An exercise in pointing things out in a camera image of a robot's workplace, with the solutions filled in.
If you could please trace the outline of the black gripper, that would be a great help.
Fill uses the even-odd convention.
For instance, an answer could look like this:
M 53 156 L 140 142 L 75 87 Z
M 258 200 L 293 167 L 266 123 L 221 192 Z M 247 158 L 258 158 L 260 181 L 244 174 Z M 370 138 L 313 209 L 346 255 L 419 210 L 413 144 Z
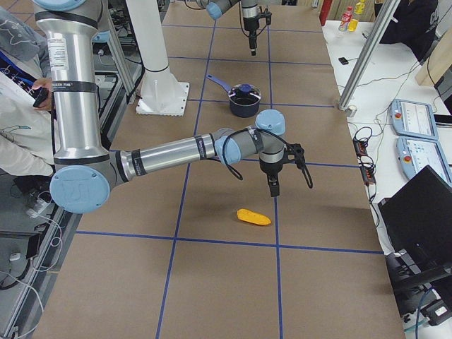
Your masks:
M 242 7 L 244 30 L 248 32 L 249 49 L 252 56 L 256 56 L 257 35 L 260 29 L 259 21 L 264 19 L 266 25 L 271 24 L 271 12 L 267 7 Z
M 259 165 L 262 172 L 267 175 L 271 197 L 280 195 L 278 173 L 283 169 L 283 165 L 289 163 L 295 163 L 297 168 L 304 172 L 304 149 L 300 144 L 285 144 L 276 153 L 259 154 Z

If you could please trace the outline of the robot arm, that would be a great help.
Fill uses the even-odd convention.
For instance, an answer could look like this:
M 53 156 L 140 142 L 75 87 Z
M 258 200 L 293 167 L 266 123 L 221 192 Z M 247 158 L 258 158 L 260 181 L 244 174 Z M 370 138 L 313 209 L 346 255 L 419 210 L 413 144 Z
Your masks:
M 232 113 L 256 115 L 254 125 L 238 131 L 223 128 L 153 148 L 110 150 L 100 127 L 92 46 L 96 35 L 108 33 L 112 25 L 107 1 L 33 3 L 36 23 L 47 37 L 52 74 L 60 146 L 49 188 L 59 207 L 89 213 L 107 201 L 113 188 L 135 177 L 202 160 L 221 162 L 243 180 L 231 165 L 254 154 L 266 174 L 270 196 L 280 194 L 278 174 L 289 163 L 295 163 L 308 187 L 313 187 L 304 149 L 283 139 L 283 114 L 274 109 L 258 113 L 261 92 L 255 86 L 230 86 L 211 75 L 207 78 L 227 92 Z M 127 8 L 145 69 L 138 113 L 183 115 L 189 83 L 179 82 L 170 71 L 156 1 L 128 1 Z
M 218 20 L 234 7 L 239 9 L 239 24 L 242 33 L 248 39 L 252 56 L 256 56 L 258 36 L 271 24 L 272 13 L 268 7 L 263 8 L 258 1 L 208 0 L 194 1 L 196 7 L 184 1 L 193 10 L 204 10 L 213 20 Z

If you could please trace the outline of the person's hand holding device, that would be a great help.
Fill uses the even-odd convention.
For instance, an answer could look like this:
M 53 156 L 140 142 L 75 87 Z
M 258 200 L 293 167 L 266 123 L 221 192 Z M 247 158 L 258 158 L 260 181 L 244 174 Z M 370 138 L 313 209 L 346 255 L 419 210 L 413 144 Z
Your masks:
M 50 78 L 39 78 L 33 83 L 32 89 L 38 91 L 33 107 L 51 111 L 53 108 L 52 80 Z

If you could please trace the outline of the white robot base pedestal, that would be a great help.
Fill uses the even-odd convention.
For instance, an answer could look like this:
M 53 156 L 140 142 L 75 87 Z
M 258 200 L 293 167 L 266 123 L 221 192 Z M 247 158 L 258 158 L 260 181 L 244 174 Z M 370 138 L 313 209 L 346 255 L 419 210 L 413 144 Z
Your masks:
M 145 69 L 136 112 L 182 116 L 190 85 L 170 70 L 157 2 L 130 0 L 126 5 Z

